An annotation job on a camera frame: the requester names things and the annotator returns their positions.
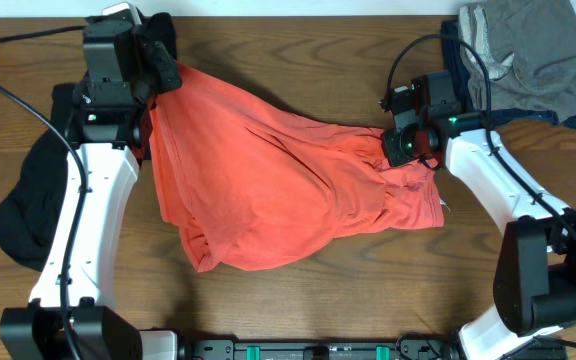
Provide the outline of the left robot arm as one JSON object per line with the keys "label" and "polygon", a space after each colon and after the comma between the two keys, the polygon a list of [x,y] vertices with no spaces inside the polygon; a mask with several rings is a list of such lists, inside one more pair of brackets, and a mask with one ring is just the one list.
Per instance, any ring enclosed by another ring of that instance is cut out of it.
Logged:
{"label": "left robot arm", "polygon": [[115,311],[113,281],[149,112],[181,78],[166,46],[144,36],[87,40],[84,54],[86,75],[53,108],[68,172],[52,247],[27,305],[4,309],[0,338],[14,359],[178,359],[175,331],[139,330]]}

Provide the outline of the red printed t-shirt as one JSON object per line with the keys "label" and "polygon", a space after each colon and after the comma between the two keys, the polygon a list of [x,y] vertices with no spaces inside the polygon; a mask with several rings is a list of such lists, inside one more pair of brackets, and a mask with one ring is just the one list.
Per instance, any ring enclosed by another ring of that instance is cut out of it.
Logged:
{"label": "red printed t-shirt", "polygon": [[272,269],[332,240],[444,223],[432,170],[391,166],[378,128],[280,110],[189,66],[151,112],[156,193],[194,269]]}

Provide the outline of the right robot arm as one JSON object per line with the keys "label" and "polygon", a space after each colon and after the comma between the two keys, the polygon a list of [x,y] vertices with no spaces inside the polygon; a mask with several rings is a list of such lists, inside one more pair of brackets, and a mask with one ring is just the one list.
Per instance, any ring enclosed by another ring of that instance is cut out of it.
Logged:
{"label": "right robot arm", "polygon": [[493,305],[463,325],[445,359],[543,359],[576,342],[576,210],[541,187],[512,157],[481,113],[393,117],[383,135],[393,165],[418,161],[460,179],[497,225],[502,246]]}

